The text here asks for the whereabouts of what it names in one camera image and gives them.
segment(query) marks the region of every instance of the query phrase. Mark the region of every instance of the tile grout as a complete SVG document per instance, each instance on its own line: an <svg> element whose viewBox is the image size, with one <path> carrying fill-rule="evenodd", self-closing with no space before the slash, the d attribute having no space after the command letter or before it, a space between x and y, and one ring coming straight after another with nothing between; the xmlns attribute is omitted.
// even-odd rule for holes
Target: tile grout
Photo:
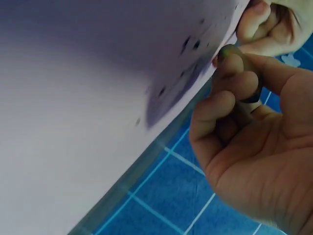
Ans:
<svg viewBox="0 0 313 235"><path fill-rule="evenodd" d="M170 152L171 150L168 148L168 147L165 147L164 150L166 152ZM201 175L204 175L204 172L198 167L196 166L195 164L193 164L191 161L187 160L186 158L184 158L182 155L180 155L179 153L177 152L170 152L171 155L175 158L177 158L178 160L180 160L181 162L185 163L186 165L190 166L191 168L193 168L195 171L199 172Z"/></svg>
<svg viewBox="0 0 313 235"><path fill-rule="evenodd" d="M268 100L269 100L269 97L270 97L271 94L272 94L272 92L270 91L269 94L268 94L268 96L266 97L266 100L265 100L265 102L264 102L264 105L266 105L266 104L268 103Z"/></svg>
<svg viewBox="0 0 313 235"><path fill-rule="evenodd" d="M258 227L256 228L256 230L253 232L252 235L256 235L256 233L259 231L261 226L262 226L262 224L259 224Z"/></svg>
<svg viewBox="0 0 313 235"><path fill-rule="evenodd" d="M194 224L197 222L197 220L200 218L200 216L203 214L203 212L205 211L205 209L208 207L208 205L211 203L211 201L213 200L213 198L215 197L215 193L213 193L210 197L210 199L206 202L206 204L204 205L204 207L201 209L201 211L197 214L197 216L194 218L194 220L191 222L191 224L189 225L189 227L186 229L186 231L184 232L183 235L187 235L190 230L192 229L192 227L194 226Z"/></svg>
<svg viewBox="0 0 313 235"><path fill-rule="evenodd" d="M140 198L135 196L133 193L128 191L127 193L129 196L132 197L133 200L135 200L140 206L142 206L145 210L150 212L152 215L154 215L156 218L161 220L163 223L167 224L169 227L171 227L173 230L178 232L179 234L183 234L183 230L180 229L178 226L176 226L173 222L171 222L169 219L167 219L165 216L161 215L157 211L155 211L153 208L151 208L148 204L146 204L144 201L142 201Z"/></svg>
<svg viewBox="0 0 313 235"><path fill-rule="evenodd" d="M304 53L306 53L312 60L313 60L313 55L309 53L305 48L301 47L300 48Z"/></svg>
<svg viewBox="0 0 313 235"><path fill-rule="evenodd" d="M188 133L189 128L186 129L186 131L182 134L182 136L178 139L178 141L173 145L171 150L173 151L177 145L182 141L182 139L185 137L185 135ZM166 159L171 155L171 153L167 153L167 155L162 159L162 161L156 165L156 167L150 172L150 174L146 177L146 179L137 187L137 189L133 192L133 195L135 195L144 185L145 183L152 177L152 175L156 172L156 170L166 161ZM132 197L130 196L120 207L119 209L107 220L106 223L104 223L100 229L94 233L94 235L100 235L100 233L114 220L114 218L126 207L126 205L130 202Z"/></svg>

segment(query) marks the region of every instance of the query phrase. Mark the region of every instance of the blue tiled floor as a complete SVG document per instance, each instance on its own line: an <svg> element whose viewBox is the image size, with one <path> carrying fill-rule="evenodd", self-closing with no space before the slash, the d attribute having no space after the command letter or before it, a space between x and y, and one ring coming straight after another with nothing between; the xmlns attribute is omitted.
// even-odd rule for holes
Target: blue tiled floor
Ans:
<svg viewBox="0 0 313 235"><path fill-rule="evenodd" d="M313 70L313 38L286 55ZM261 100L280 112L267 89ZM188 141L190 119L94 235L283 235L221 202L208 185Z"/></svg>

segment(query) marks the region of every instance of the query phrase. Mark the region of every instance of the hand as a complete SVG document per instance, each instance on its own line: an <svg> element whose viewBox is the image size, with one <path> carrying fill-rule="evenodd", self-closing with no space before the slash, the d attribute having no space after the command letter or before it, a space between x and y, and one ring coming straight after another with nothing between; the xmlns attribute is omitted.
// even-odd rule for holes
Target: hand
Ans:
<svg viewBox="0 0 313 235"><path fill-rule="evenodd" d="M312 0L251 0L237 28L241 50L266 56L296 51L313 31Z"/></svg>
<svg viewBox="0 0 313 235"><path fill-rule="evenodd" d="M233 54L194 110L190 142L213 190L230 206L290 235L313 234L313 72L247 56L280 96L283 114L238 102L253 94L257 77Z"/></svg>

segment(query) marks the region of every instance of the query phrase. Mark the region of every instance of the paper sheet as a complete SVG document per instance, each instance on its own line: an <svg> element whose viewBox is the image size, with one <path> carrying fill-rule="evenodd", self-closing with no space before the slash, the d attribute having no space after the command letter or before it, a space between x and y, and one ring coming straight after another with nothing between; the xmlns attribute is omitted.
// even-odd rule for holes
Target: paper sheet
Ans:
<svg viewBox="0 0 313 235"><path fill-rule="evenodd" d="M2 1L1 234L68 233L209 79L186 74L247 2Z"/></svg>

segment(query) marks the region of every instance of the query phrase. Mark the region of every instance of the dark spot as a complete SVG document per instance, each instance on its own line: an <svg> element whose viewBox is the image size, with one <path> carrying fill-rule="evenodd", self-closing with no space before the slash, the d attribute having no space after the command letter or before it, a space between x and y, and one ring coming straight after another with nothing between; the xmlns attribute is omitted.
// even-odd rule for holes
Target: dark spot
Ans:
<svg viewBox="0 0 313 235"><path fill-rule="evenodd" d="M198 47L200 46L200 40L197 40L196 43L194 44L194 50L197 50Z"/></svg>
<svg viewBox="0 0 313 235"><path fill-rule="evenodd" d="M135 126L138 126L140 123L140 118L137 119Z"/></svg>
<svg viewBox="0 0 313 235"><path fill-rule="evenodd" d="M160 98L161 95L165 92L166 87L163 87L162 90L158 93L158 97Z"/></svg>
<svg viewBox="0 0 313 235"><path fill-rule="evenodd" d="M184 51L186 50L186 46L187 46L187 44L188 44L190 38L191 38L191 36L189 35L189 36L186 38L186 40L184 41L184 43L182 44L182 48L181 48L180 54L183 54Z"/></svg>

